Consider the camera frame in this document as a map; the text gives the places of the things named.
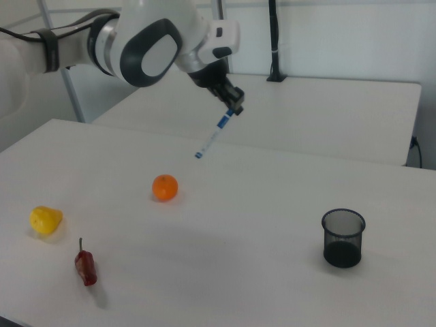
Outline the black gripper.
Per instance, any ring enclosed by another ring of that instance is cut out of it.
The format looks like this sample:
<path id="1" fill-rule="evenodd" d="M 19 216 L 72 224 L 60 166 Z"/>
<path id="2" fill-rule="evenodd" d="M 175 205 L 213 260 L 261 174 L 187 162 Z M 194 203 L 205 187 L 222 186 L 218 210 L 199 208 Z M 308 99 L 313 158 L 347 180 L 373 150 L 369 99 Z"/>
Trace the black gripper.
<path id="1" fill-rule="evenodd" d="M 200 88 L 211 88 L 211 92 L 223 102 L 228 110 L 236 116 L 243 111 L 245 92 L 235 87 L 227 78 L 228 64 L 225 59 L 220 59 L 205 68 L 188 73 L 194 84 Z"/>

